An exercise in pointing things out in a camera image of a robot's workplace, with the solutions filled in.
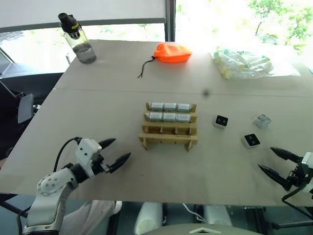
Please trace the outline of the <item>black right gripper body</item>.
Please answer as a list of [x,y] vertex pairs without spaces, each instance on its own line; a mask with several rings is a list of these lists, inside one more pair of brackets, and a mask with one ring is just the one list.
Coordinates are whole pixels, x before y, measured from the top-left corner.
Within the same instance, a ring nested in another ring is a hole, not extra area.
[[306,184],[305,173],[302,166],[303,158],[299,158],[297,165],[294,170],[292,170],[287,177],[287,184],[284,187],[286,191],[289,191],[292,186],[300,187]]

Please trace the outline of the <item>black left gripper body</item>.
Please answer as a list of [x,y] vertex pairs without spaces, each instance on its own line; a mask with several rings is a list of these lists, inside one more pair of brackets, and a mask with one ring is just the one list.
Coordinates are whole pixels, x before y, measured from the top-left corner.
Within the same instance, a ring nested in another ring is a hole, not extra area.
[[101,151],[98,151],[94,154],[91,159],[91,169],[94,175],[98,175],[99,173],[109,173],[110,168],[108,165],[104,163],[104,157],[101,156]]

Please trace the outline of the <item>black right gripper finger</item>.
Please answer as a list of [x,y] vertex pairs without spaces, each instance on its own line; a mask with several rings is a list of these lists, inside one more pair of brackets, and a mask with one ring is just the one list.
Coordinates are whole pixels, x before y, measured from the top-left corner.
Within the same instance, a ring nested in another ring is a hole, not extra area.
[[280,174],[278,172],[276,172],[275,170],[261,165],[259,164],[258,167],[268,176],[270,177],[273,181],[275,181],[276,183],[278,183],[279,185],[281,185],[282,187],[286,187],[288,185],[288,181],[281,177]]
[[279,147],[270,147],[270,149],[280,158],[290,160],[292,162],[299,162],[301,157]]

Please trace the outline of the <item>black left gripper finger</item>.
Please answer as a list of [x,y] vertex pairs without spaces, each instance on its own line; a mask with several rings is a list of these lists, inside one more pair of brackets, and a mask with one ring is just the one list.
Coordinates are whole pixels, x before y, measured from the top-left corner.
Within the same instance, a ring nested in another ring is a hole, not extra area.
[[109,138],[103,141],[100,141],[98,144],[101,146],[101,148],[107,148],[110,146],[116,139],[115,138]]
[[114,164],[109,166],[109,173],[113,173],[118,170],[130,157],[131,153],[127,153],[119,157]]

